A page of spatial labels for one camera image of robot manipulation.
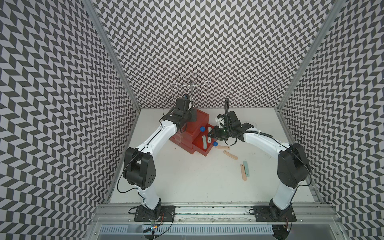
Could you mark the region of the mint folding knife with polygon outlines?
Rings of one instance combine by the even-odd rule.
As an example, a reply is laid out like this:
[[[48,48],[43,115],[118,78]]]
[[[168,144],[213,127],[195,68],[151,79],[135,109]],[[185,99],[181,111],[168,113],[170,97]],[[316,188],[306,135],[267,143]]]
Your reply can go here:
[[[202,140],[203,140],[203,149],[206,150],[208,148],[207,137],[205,135],[203,135]]]
[[[244,167],[245,167],[245,174],[246,174],[246,177],[249,177],[249,176],[250,176],[250,173],[249,173],[248,162],[247,162],[247,161],[243,161],[243,165],[244,165]]]
[[[211,131],[212,131],[212,127],[209,127],[208,130],[209,130],[209,131],[208,131],[208,135],[207,135],[207,138],[208,138],[207,142],[208,142],[208,143],[211,143],[211,142],[212,142],[212,139],[211,139],[211,137],[210,137],[210,133],[211,133]]]

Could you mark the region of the red plastic drawer cabinet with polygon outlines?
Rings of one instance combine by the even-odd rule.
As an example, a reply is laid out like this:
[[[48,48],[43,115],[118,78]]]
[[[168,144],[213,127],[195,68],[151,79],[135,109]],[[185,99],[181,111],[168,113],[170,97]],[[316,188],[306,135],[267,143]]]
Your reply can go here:
[[[190,154],[194,154],[196,150],[193,148],[193,141],[201,133],[200,128],[205,127],[209,123],[209,114],[201,110],[197,110],[197,120],[195,122],[187,122],[186,126],[178,131],[170,138],[170,141],[178,145]]]

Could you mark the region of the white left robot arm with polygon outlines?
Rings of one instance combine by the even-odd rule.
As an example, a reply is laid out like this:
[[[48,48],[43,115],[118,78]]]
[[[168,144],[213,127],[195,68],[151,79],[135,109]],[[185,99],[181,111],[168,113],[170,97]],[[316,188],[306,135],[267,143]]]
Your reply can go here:
[[[161,205],[160,197],[151,187],[157,174],[155,158],[172,136],[196,120],[196,115],[189,95],[177,98],[175,105],[160,118],[155,132],[138,147],[125,151],[122,177],[138,191],[144,208],[154,211]]]

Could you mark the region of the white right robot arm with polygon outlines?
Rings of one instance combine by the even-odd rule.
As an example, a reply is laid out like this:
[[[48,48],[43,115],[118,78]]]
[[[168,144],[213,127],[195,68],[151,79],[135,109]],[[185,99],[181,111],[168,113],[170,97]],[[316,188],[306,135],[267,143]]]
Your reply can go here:
[[[312,170],[304,147],[298,143],[290,145],[279,142],[250,123],[242,124],[233,111],[219,114],[215,121],[217,125],[209,132],[209,137],[219,141],[234,138],[263,150],[277,160],[277,177],[280,183],[270,201],[270,208],[282,212],[291,207],[298,187]]]

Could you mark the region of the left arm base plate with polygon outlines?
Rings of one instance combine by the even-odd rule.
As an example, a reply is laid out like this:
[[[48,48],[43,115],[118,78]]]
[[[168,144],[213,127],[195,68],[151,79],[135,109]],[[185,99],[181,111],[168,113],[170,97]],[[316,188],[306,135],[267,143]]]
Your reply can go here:
[[[158,220],[159,222],[173,222],[175,219],[176,206],[157,206],[154,210],[150,210],[140,205],[136,208],[134,214],[134,222],[151,222]]]

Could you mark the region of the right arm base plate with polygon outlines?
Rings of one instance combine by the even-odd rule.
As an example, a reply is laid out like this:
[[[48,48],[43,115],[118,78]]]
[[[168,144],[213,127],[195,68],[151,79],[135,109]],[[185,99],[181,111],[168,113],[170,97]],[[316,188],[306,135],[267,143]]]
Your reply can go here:
[[[253,206],[257,222],[296,222],[297,218],[292,206],[284,210],[271,206]]]

